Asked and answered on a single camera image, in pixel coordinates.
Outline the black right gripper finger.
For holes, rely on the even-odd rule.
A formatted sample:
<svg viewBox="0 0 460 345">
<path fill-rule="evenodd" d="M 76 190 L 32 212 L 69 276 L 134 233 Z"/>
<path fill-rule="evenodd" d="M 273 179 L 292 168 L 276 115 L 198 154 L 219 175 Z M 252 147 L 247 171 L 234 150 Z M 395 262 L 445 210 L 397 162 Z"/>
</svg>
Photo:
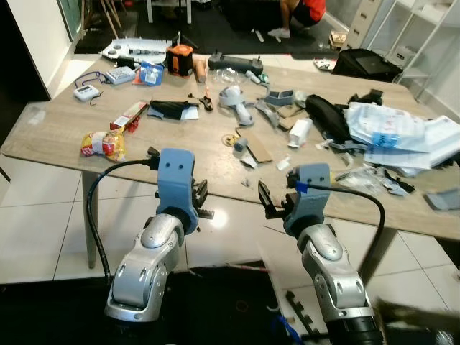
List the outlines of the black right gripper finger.
<svg viewBox="0 0 460 345">
<path fill-rule="evenodd" d="M 270 190 L 267 185 L 261 180 L 257 184 L 257 193 L 259 194 L 259 202 L 264 208 L 264 214 L 266 219 L 277 218 L 277 207 L 273 203 L 272 196 L 270 196 Z"/>
</svg>

